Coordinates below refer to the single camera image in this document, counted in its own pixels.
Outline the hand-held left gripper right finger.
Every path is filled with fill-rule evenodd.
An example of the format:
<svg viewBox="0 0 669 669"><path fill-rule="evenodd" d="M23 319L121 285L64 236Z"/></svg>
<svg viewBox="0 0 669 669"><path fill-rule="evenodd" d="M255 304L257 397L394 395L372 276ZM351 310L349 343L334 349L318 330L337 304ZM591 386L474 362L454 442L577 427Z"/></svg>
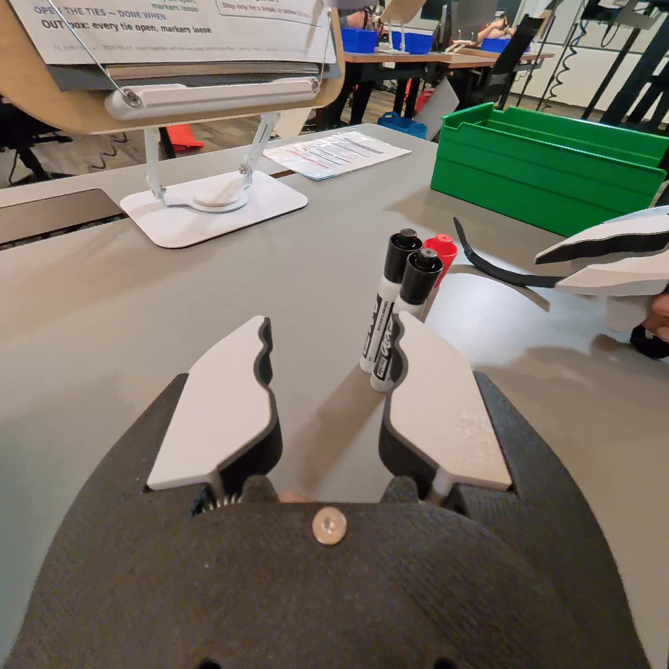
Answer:
<svg viewBox="0 0 669 669"><path fill-rule="evenodd" d="M393 332L383 465L433 503L457 484L507 492L513 480L468 359L408 312L393 317Z"/></svg>

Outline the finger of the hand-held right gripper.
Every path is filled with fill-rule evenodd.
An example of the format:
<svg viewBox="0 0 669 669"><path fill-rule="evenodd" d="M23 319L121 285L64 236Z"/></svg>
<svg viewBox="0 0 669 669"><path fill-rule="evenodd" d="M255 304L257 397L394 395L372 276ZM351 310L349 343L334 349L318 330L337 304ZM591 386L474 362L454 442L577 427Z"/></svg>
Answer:
<svg viewBox="0 0 669 669"><path fill-rule="evenodd" d="M576 233L535 257L535 264L649 254L668 246L668 206L630 213Z"/></svg>
<svg viewBox="0 0 669 669"><path fill-rule="evenodd" d="M652 297L668 286L668 250L653 254L573 261L572 274L559 281L560 292L596 297Z"/></svg>

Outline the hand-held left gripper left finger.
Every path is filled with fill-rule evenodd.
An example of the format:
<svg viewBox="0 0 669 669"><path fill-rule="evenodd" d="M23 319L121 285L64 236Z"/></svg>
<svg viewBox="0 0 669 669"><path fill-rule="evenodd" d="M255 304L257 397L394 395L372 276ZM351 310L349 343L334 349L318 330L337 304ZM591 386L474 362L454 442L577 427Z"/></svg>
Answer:
<svg viewBox="0 0 669 669"><path fill-rule="evenodd" d="M240 497L282 455L272 380L272 329L255 316L211 347L189 370L149 489L205 484L216 498Z"/></svg>

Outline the black dry-erase marker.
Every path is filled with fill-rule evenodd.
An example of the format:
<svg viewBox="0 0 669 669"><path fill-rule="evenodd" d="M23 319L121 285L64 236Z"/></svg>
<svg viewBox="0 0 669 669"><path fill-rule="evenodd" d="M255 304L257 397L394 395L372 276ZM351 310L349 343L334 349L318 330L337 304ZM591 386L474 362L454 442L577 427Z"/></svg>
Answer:
<svg viewBox="0 0 669 669"><path fill-rule="evenodd" d="M371 374L379 356L380 345L399 296L407 258L422 248L423 242L415 230L405 228L389 238L383 274L372 305L372 315L364 339L359 366Z"/></svg>
<svg viewBox="0 0 669 669"><path fill-rule="evenodd" d="M379 353L370 380L372 389L386 392L392 386L390 376L391 358L397 337L393 316L401 311L406 311L415 318L419 318L425 308L425 302L443 270L444 263L439 258L437 251L429 247L422 247L421 250L410 254L407 258L399 297L391 311L380 340Z"/></svg>

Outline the red dry-erase marker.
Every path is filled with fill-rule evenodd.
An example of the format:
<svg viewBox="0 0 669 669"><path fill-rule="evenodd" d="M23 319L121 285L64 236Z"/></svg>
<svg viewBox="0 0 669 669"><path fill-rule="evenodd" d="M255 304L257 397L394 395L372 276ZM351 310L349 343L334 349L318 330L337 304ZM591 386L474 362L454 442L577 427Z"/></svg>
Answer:
<svg viewBox="0 0 669 669"><path fill-rule="evenodd" d="M430 293L430 296L425 301L424 309L422 315L420 316L421 322L426 321L430 313L431 307L438 295L440 284L442 280L446 277L448 270L450 269L453 261L457 257L457 246L454 243L452 237L446 235L445 233L439 233L432 238L426 239L423 243L423 246L436 251L439 259L443 263L443 269L439 276L439 279L436 281L435 286Z"/></svg>

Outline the another person's forearm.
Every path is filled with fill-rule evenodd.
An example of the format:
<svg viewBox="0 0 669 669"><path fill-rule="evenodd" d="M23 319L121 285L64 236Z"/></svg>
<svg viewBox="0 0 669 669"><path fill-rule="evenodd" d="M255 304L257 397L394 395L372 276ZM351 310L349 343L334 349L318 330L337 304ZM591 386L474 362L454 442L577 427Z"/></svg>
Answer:
<svg viewBox="0 0 669 669"><path fill-rule="evenodd" d="M515 33L515 28L509 26L506 17L492 21L478 32L476 44L481 45L485 39L500 39L511 37Z"/></svg>

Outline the person's right hand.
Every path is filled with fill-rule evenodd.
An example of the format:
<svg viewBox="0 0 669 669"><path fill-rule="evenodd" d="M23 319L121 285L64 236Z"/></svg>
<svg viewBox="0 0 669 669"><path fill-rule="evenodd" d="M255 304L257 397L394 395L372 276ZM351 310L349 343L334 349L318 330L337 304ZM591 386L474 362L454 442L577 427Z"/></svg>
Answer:
<svg viewBox="0 0 669 669"><path fill-rule="evenodd" d="M644 327L658 339L668 343L668 294L657 295L649 305Z"/></svg>

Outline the green plastic bin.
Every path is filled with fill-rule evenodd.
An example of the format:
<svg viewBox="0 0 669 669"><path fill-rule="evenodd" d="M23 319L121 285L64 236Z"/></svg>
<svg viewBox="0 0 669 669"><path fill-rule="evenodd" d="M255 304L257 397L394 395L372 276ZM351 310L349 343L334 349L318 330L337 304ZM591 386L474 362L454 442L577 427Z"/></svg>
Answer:
<svg viewBox="0 0 669 669"><path fill-rule="evenodd" d="M486 103L441 120L431 189L564 238L647 209L668 136Z"/></svg>

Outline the black office chair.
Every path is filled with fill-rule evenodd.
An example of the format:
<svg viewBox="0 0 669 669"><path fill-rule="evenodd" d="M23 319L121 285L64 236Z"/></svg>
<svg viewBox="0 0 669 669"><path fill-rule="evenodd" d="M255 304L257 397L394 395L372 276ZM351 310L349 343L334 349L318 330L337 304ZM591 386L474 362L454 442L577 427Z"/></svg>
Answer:
<svg viewBox="0 0 669 669"><path fill-rule="evenodd" d="M67 144L72 141L71 137L61 134L59 129L24 113L9 102L1 101L1 150L14 151L13 165L7 178L9 186L71 177L68 173L46 171L32 149L40 144ZM18 159L21 159L30 174L23 179L13 180Z"/></svg>
<svg viewBox="0 0 669 669"><path fill-rule="evenodd" d="M503 49L489 73L484 90L485 102L506 102L513 84L514 71L532 40L539 33L543 19L525 15L515 29L513 37Z"/></svg>

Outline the white panel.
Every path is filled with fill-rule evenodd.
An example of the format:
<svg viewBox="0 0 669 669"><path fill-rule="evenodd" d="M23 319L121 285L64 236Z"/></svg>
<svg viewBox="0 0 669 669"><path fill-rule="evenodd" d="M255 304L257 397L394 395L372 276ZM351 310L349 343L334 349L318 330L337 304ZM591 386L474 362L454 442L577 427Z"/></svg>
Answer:
<svg viewBox="0 0 669 669"><path fill-rule="evenodd" d="M425 139L432 141L437 137L442 125L442 118L456 111L459 98L452 88L449 78L445 77L432 90L431 96L416 110L414 121L426 127Z"/></svg>

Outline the blue bag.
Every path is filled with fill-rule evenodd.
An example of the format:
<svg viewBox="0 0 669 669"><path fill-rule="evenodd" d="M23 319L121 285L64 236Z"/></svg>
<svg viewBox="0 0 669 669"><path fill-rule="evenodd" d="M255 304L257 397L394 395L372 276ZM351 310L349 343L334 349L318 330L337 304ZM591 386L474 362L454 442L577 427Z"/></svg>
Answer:
<svg viewBox="0 0 669 669"><path fill-rule="evenodd" d="M377 125L408 134L412 137L426 139L428 128L421 122L401 116L395 111L384 113L377 119Z"/></svg>

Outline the wooden work table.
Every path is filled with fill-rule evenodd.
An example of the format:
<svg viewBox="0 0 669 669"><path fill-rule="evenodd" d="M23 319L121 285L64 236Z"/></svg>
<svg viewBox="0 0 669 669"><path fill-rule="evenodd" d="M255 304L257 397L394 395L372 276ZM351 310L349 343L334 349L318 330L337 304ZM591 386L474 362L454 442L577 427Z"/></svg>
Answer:
<svg viewBox="0 0 669 669"><path fill-rule="evenodd" d="M393 110L412 118L415 112L417 89L414 79L432 82L440 74L446 74L450 84L463 80L458 96L460 107L477 106L485 102L497 102L502 109L508 98L515 75L519 71L530 70L553 54L523 54L518 62L511 65L507 53L496 54L479 49L465 48L458 53L429 53L424 55L386 53L359 54L345 52L346 81L351 84L338 99L326 107L323 116L329 117L331 124L338 124L340 115L353 94L350 121L359 124L369 102L371 90L376 83L394 80L397 82Z"/></svg>

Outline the red floor object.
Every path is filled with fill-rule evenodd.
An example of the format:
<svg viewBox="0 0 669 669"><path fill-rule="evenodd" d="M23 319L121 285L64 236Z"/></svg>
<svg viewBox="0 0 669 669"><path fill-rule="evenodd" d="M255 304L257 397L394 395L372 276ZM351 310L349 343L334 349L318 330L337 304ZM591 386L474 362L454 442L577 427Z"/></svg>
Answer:
<svg viewBox="0 0 669 669"><path fill-rule="evenodd" d="M176 153L193 152L202 149L204 142L195 138L189 124L175 124L165 128L167 138Z"/></svg>

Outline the laminated paper sheet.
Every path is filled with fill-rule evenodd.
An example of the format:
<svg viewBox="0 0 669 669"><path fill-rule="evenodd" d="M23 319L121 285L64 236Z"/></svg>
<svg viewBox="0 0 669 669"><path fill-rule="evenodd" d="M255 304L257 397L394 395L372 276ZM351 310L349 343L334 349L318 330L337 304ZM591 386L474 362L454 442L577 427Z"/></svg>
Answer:
<svg viewBox="0 0 669 669"><path fill-rule="evenodd" d="M309 179L326 180L410 153L409 149L351 130L267 148L263 155L283 168Z"/></svg>

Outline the printed instruction sheet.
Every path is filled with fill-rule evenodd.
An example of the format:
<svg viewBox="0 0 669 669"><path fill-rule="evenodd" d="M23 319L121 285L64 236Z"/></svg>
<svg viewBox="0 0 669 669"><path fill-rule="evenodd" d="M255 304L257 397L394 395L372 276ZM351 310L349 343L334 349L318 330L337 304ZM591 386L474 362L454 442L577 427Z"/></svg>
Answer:
<svg viewBox="0 0 669 669"><path fill-rule="evenodd" d="M10 1L48 65L335 63L322 1Z"/></svg>

